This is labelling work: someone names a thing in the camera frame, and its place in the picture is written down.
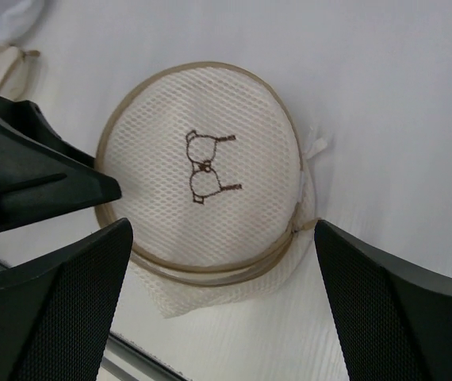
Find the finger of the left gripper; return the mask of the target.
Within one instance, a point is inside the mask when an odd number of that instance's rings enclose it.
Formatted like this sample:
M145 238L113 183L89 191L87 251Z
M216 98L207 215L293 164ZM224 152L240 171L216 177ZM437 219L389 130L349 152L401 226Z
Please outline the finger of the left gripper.
M0 96L0 232L119 198L118 181L64 141L37 104Z

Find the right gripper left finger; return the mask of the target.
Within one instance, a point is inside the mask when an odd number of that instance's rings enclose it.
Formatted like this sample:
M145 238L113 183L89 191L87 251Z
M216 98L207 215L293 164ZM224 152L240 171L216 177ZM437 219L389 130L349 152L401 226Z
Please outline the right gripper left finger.
M128 219L0 271L0 380L95 380L132 249Z

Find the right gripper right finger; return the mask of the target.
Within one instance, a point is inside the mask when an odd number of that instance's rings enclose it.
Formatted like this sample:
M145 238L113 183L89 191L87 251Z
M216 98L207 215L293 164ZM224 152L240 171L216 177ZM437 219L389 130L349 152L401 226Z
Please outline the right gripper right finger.
M452 278L320 220L317 258L351 380L452 380Z

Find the beige mesh laundry bag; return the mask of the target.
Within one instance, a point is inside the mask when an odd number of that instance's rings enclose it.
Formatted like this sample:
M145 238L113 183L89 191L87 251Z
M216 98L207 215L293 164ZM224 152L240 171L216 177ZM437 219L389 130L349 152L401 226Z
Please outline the beige mesh laundry bag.
M228 63L163 70L134 87L102 132L95 167L120 199L99 224L132 223L132 266L165 318L277 291L317 222L309 161L289 111L257 75Z

